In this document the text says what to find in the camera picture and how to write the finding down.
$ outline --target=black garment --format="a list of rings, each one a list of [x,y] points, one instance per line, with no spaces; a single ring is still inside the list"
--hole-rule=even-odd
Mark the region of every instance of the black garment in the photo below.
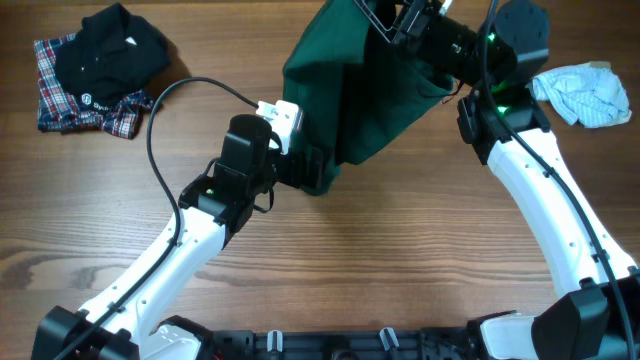
[[[164,35],[119,3],[82,19],[56,58],[62,88],[96,111],[108,111],[171,64]]]

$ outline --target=folded clothing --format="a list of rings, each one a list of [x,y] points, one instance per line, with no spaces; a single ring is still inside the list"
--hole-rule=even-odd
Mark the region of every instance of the folded clothing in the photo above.
[[[83,18],[82,30],[56,57],[62,89],[105,113],[171,64],[164,35],[119,3]]]
[[[75,34],[59,39],[36,41],[34,49],[38,62],[38,88],[40,107],[38,110],[38,130],[43,132],[73,132],[83,129],[101,129],[111,135],[125,139],[133,138],[136,123],[140,119],[140,109],[151,109],[153,98],[144,89],[128,94],[106,114],[92,110],[65,92],[56,79],[54,66],[56,49],[71,41]]]
[[[610,69],[592,63],[564,66],[537,75],[532,85],[536,100],[551,101],[569,125],[580,121],[587,128],[597,128],[631,118],[627,93]]]
[[[389,25],[395,6],[369,1]],[[304,111],[306,141],[323,151],[322,194],[341,163],[376,154],[453,88],[453,79],[429,64],[403,57],[385,43],[351,0],[328,0],[304,31],[283,69],[283,99]]]

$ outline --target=dark green cloth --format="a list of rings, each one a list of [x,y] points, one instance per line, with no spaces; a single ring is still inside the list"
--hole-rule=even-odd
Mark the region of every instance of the dark green cloth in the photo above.
[[[383,22],[393,2],[376,8]],[[443,96],[453,79],[384,42],[353,0],[328,0],[305,30],[284,66],[283,99],[304,111],[303,138],[292,146],[319,147],[325,156],[318,195],[341,163],[360,164],[384,148]]]

